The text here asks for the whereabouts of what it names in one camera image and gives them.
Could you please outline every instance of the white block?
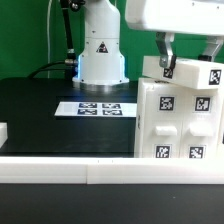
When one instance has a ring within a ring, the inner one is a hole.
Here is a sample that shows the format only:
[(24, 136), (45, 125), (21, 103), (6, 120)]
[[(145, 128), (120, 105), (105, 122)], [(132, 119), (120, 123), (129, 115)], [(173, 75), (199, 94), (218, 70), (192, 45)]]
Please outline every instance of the white block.
[(155, 131), (157, 135), (163, 135), (163, 136), (177, 135), (177, 129), (175, 126), (156, 126)]
[(223, 90), (139, 80), (135, 157), (213, 158), (220, 144)]
[(159, 57), (145, 56), (143, 75), (193, 89), (218, 89), (223, 86), (224, 64), (177, 58), (173, 74), (159, 66)]
[(0, 148), (3, 146), (5, 141), (8, 138), (7, 134), (7, 124), (6, 123), (0, 123)]

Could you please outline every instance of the black table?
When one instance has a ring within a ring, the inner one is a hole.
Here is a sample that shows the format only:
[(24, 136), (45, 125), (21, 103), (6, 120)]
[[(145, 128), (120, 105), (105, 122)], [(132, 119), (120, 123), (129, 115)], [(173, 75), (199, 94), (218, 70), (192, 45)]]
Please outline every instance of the black table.
[[(64, 80), (0, 82), (0, 121), (9, 139), (2, 156), (133, 156), (135, 119), (56, 119), (60, 100), (136, 102), (129, 91), (78, 91)], [(223, 224), (222, 185), (1, 184), (4, 224)]]
[(60, 101), (136, 103), (137, 82), (97, 93), (59, 79), (2, 80), (0, 122), (7, 122), (8, 141), (0, 155), (133, 157), (135, 118), (57, 118)]

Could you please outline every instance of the green backdrop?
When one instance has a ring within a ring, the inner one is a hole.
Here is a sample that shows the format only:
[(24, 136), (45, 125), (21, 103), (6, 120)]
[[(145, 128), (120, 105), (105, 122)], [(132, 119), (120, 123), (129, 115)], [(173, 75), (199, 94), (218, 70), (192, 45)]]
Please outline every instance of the green backdrop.
[[(121, 13), (120, 50), (126, 58), (126, 76), (141, 76), (144, 55), (158, 55), (154, 32), (130, 30), (124, 19), (126, 0), (117, 0)], [(4, 1), (0, 8), (0, 79), (23, 77), (47, 63), (48, 0)], [(77, 54), (84, 48), (84, 11), (70, 12)], [(51, 60), (66, 57), (63, 17), (58, 0), (51, 10)], [(173, 50), (179, 57), (197, 58), (206, 37), (176, 34)], [(224, 50), (216, 58), (224, 62)]]

